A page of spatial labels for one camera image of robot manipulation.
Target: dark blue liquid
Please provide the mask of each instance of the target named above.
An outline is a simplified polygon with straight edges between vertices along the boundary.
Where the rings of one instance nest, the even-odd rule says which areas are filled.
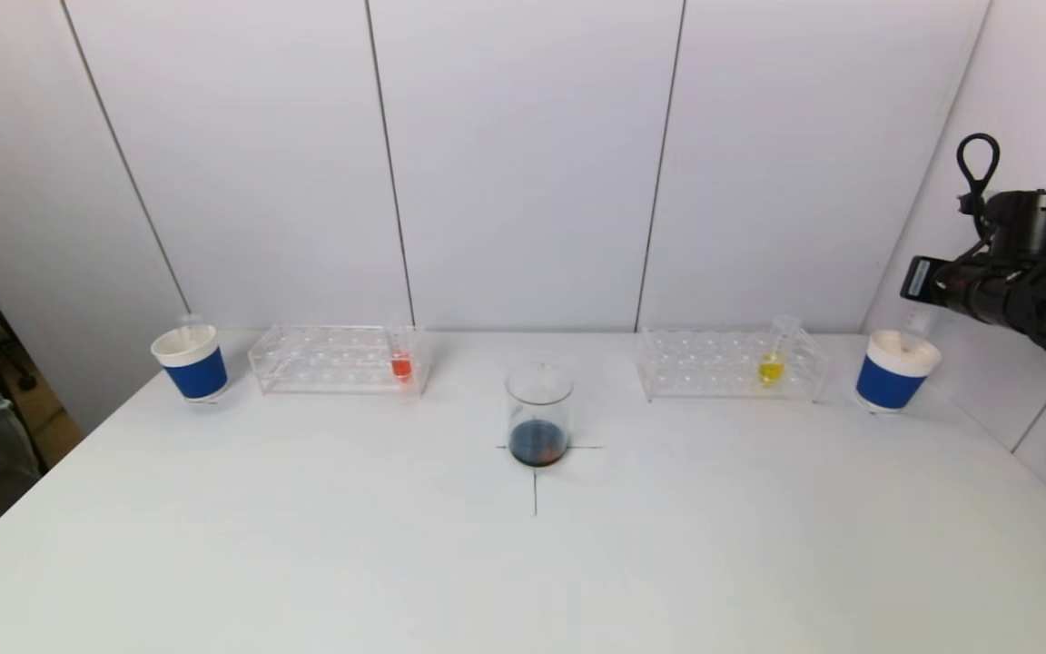
[[[527,420],[511,430],[509,450],[521,464],[543,468],[556,463],[568,451],[568,436],[555,423]]]

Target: wooden floor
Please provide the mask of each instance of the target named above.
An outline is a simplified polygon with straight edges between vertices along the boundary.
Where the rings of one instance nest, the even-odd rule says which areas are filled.
[[[54,396],[51,386],[47,385],[42,373],[35,368],[30,357],[26,356],[20,346],[9,347],[13,354],[20,356],[26,368],[35,371],[38,386],[29,390],[19,389],[18,373],[1,356],[0,373],[3,373],[4,380],[12,385],[18,409],[26,422],[26,427],[35,436],[38,449],[42,451],[46,463],[54,467],[67,452],[74,450],[76,444],[82,442],[83,433],[70,415],[67,415],[66,409],[63,409],[63,405]]]

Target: test tube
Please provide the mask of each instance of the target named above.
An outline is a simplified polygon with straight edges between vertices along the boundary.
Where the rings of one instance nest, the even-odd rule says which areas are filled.
[[[769,341],[765,353],[760,354],[760,364],[756,374],[764,388],[771,389],[777,385],[786,373],[786,359],[794,347],[794,336],[801,328],[801,320],[793,315],[775,315],[773,326],[769,330]]]
[[[410,360],[410,334],[406,326],[386,326],[386,347],[389,347],[389,366],[399,382],[409,382],[414,376]]]
[[[182,314],[176,319],[176,333],[179,335],[180,344],[183,345],[183,348],[200,346],[201,341],[204,340],[204,336],[207,335],[207,332],[203,330],[204,316],[199,313]]]
[[[926,340],[926,336],[931,333],[934,318],[938,314],[939,310],[935,306],[912,302],[910,315],[906,318],[902,332],[899,333],[902,340],[902,352],[914,352],[914,348]]]

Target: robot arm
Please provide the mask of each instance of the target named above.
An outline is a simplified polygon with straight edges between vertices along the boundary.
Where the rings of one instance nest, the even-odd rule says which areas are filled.
[[[992,145],[983,179],[974,179],[963,162],[963,149],[975,140]],[[914,257],[900,294],[1011,328],[1046,351],[1046,190],[1009,190],[983,202],[999,144],[985,134],[968,136],[958,158],[972,187],[960,211],[974,218],[980,241],[955,261]]]

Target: paper cup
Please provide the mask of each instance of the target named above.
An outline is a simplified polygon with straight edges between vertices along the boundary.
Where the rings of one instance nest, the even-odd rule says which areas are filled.
[[[153,342],[153,355],[161,362],[167,376],[188,402],[204,402],[227,388],[228,373],[224,369],[221,347],[217,344],[217,328],[211,324],[174,330]]]
[[[942,353],[931,343],[920,341],[905,352],[899,332],[872,333],[858,376],[858,397],[871,412],[902,410],[939,361]]]

